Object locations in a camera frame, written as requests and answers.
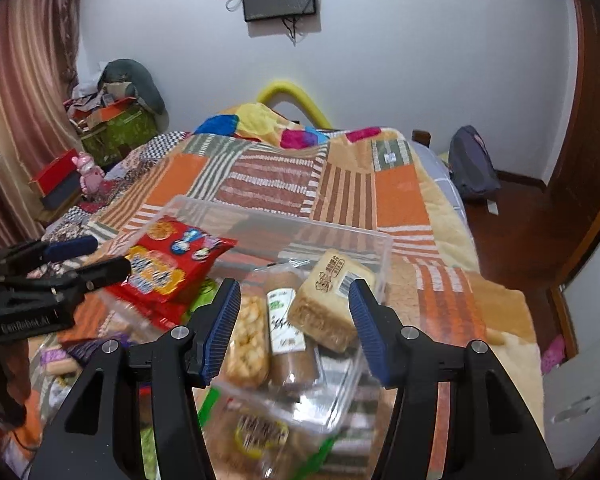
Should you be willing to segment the red snack bag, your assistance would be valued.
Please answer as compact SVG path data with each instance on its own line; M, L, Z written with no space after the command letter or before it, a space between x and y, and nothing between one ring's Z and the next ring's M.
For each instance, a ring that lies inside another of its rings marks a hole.
M132 304L153 326L170 330L181 323L215 260L236 244L164 214L124 252L131 274L107 292Z

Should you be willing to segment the yellow biscuit pack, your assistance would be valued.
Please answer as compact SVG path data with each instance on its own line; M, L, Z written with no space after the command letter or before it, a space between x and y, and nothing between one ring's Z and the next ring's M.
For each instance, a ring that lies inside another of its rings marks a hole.
M243 296L223 364L224 377L233 385L257 389L270 370L268 310L262 296Z

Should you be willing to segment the clear plastic storage bin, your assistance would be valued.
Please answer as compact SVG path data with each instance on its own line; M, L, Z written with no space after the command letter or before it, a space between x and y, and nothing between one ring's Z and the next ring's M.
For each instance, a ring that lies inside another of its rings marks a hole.
M384 296L392 248L388 235L184 195L175 196L163 207L140 208L131 229L110 240L106 255L124 255L163 218L234 240L235 246L215 260L209 276L216 282L234 278L246 299L265 298L266 284L279 281L284 274L303 283L317 263L332 252L352 262L335 278L337 298L347 298L351 282L361 275L356 270L359 266L375 275L370 288L376 298ZM271 378L257 387L242 386L228 376L227 370L221 370L211 385L290 426L330 436L346 418L366 363L356 341L343 352L315 346L314 356L317 378L301 386L278 386Z

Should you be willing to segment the brown roll green label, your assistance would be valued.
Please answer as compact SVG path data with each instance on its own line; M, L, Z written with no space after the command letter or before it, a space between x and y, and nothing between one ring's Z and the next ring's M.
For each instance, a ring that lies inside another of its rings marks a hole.
M273 387L283 390L311 388L318 379L315 344L289 322L290 307L301 280L289 266L270 266L264 283L270 329L270 371Z

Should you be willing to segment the tan cake slice pack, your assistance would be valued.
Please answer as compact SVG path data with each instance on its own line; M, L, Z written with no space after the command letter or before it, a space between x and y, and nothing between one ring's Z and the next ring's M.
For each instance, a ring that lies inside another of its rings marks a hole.
M349 288L359 278L370 288L376 285L376 274L367 266L333 249L324 252L292 300L289 324L332 352L347 351L356 339Z

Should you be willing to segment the blue snack bag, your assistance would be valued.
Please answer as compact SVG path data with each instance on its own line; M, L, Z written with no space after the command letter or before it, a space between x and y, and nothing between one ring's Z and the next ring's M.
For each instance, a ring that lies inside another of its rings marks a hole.
M115 333L102 338L66 341L61 344L64 351L73 358L80 367L87 366L92 355L108 340L115 340L123 348L128 348L131 341L127 334Z

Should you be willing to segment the purple label bread pack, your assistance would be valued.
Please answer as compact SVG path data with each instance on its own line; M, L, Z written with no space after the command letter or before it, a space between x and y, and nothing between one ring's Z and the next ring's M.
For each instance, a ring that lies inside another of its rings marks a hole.
M45 348L41 353L41 365L46 376L74 375L82 372L82 366L70 354L55 346Z

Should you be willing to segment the red and black box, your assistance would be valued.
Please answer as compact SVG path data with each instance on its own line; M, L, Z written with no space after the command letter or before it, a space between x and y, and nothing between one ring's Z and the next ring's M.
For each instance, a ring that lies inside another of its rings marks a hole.
M45 210L55 210L80 190L80 175L73 159L78 151L72 148L43 167L29 182L30 189Z

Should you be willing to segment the yellow label bread pack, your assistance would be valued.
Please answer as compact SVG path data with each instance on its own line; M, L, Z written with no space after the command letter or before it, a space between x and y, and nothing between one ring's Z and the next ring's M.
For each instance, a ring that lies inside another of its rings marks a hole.
M218 479L290 479L291 430L230 396L219 396L201 426Z

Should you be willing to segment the green gift box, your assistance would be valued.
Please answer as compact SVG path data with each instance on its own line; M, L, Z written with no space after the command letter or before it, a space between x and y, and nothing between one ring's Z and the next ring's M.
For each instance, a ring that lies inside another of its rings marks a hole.
M108 167L120 162L157 133L154 116L133 104L117 117L84 132L81 142L84 151L93 156L97 165Z

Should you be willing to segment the grey plush pillow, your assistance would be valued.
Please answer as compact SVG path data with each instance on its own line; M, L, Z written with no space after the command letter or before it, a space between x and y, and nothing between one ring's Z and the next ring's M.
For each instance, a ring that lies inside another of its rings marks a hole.
M132 96L152 114L163 115L166 112L162 95L149 70L132 58L117 58L109 62L100 74L97 88L110 84L124 84L124 96Z

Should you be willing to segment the colourful yellow pillow blanket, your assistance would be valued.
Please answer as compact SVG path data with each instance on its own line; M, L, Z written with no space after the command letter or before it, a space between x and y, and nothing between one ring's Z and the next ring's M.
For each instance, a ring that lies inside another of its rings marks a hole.
M313 148L329 142L325 133L291 122L262 103L234 106L211 116L194 133L260 142L285 150Z

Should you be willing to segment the yellow foam tube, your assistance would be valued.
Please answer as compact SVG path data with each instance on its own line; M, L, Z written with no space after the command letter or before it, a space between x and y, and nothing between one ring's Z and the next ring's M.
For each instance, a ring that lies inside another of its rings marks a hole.
M332 124L326 115L310 96L298 84L294 84L289 80L276 79L271 81L258 93L257 101L268 105L281 98L291 99L291 102L302 111L314 127L328 130L332 128Z

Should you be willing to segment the dark backpack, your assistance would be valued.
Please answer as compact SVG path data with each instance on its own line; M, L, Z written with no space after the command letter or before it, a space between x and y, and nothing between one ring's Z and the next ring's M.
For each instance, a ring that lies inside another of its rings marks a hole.
M452 137L449 168L463 200L490 200L501 188L486 144L473 126L459 128Z

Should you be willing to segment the patchwork striped bed quilt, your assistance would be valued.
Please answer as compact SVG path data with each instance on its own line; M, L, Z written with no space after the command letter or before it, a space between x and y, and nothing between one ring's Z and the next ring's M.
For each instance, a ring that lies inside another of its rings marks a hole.
M429 148L390 128L332 132L301 150L275 133L171 131L132 151L106 175L97 204L71 207L44 236L90 234L111 248L180 194L340 224L343 240L355 229L388 234L388 294L400 317L451 344L486 338L532 416L543 417L540 349L524 295L481 275L460 194Z

